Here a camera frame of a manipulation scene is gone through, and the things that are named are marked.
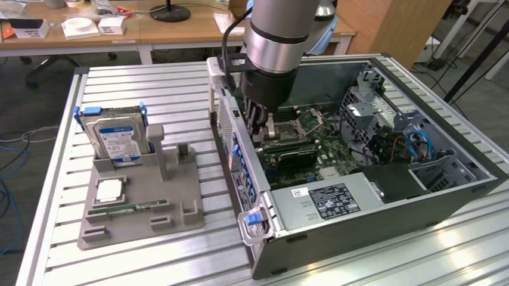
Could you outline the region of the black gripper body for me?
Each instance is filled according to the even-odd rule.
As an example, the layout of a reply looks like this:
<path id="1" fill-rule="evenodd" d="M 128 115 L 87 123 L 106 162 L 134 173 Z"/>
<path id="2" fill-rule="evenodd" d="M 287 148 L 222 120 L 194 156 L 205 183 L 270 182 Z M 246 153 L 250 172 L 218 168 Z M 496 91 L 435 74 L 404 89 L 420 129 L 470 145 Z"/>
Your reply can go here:
<path id="1" fill-rule="evenodd" d="M 299 69 L 288 73 L 269 73 L 262 70 L 242 72 L 244 95 L 269 112 L 276 112 L 291 98 L 297 74 Z"/>

